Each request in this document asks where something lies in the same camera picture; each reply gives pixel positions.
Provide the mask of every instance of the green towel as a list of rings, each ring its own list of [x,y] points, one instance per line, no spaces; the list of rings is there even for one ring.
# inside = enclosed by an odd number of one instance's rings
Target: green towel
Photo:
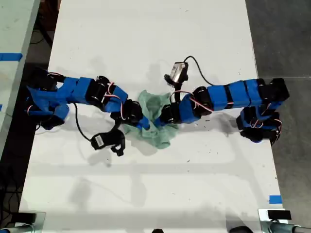
[[[170,93],[165,95],[153,95],[143,90],[138,102],[141,105],[142,113],[148,118],[150,129],[139,130],[130,125],[123,125],[125,134],[133,134],[139,140],[144,140],[158,149],[164,149],[170,145],[170,140],[175,137],[178,126],[169,124],[164,127],[157,128],[153,121],[161,115],[161,110],[165,104],[170,104]]]

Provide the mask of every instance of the blue tape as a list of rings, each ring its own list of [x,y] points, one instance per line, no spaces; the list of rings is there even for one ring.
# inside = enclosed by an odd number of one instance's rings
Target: blue tape
[[[281,195],[270,195],[269,196],[269,204],[282,204]]]
[[[249,97],[243,81],[237,81],[229,85],[229,90],[234,102],[234,108],[245,107],[249,105]]]
[[[19,62],[23,54],[13,52],[0,52],[0,61],[3,62]]]
[[[208,86],[207,91],[215,111],[223,110],[227,106],[228,100],[224,86]]]

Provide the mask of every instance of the white table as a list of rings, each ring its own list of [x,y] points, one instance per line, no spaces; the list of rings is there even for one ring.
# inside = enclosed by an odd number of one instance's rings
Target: white table
[[[244,0],[63,0],[49,71],[105,75],[130,98],[172,91],[163,79],[193,55],[213,83],[256,78]],[[184,90],[206,85],[190,61]],[[279,195],[268,141],[243,138],[229,120],[240,109],[184,125],[156,150],[126,137],[123,157],[94,151],[66,123],[35,136],[20,211],[47,212],[46,232],[222,233],[241,220],[259,232],[258,209]],[[111,128],[109,114],[79,105],[88,136]]]
[[[0,52],[23,54],[19,62],[0,62],[0,158],[10,128],[39,3],[39,0],[0,1]]]

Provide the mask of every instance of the gray floor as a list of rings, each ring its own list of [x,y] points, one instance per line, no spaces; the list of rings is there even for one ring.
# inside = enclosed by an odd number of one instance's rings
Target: gray floor
[[[286,78],[291,97],[280,108],[283,130],[273,146],[279,186],[293,223],[311,227],[311,1],[246,0],[259,77]],[[27,62],[48,63],[46,42]]]

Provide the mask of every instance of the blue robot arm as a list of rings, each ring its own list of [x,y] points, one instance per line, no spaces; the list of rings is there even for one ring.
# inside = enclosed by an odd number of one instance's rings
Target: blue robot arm
[[[279,138],[281,121],[276,109],[289,97],[283,79],[273,79],[269,84],[263,79],[252,79],[201,86],[180,101],[179,90],[182,82],[188,79],[187,70],[188,63],[175,63],[171,75],[164,76],[175,87],[175,102],[163,107],[161,116],[154,122],[156,126],[192,123],[213,111],[243,108],[237,118],[242,136],[253,142],[269,138],[271,144]]]
[[[103,112],[111,113],[110,116],[115,120],[113,129],[89,139],[80,129],[76,112],[80,133],[96,150],[115,145],[112,150],[119,156],[123,155],[125,140],[123,133],[118,130],[121,124],[149,129],[149,121],[142,114],[139,103],[129,100],[128,95],[121,88],[104,76],[97,77],[97,80],[84,77],[77,79],[39,69],[32,74],[27,88],[30,93],[26,99],[27,115],[46,130],[65,123],[70,103],[75,104],[75,107],[76,103],[94,105]]]

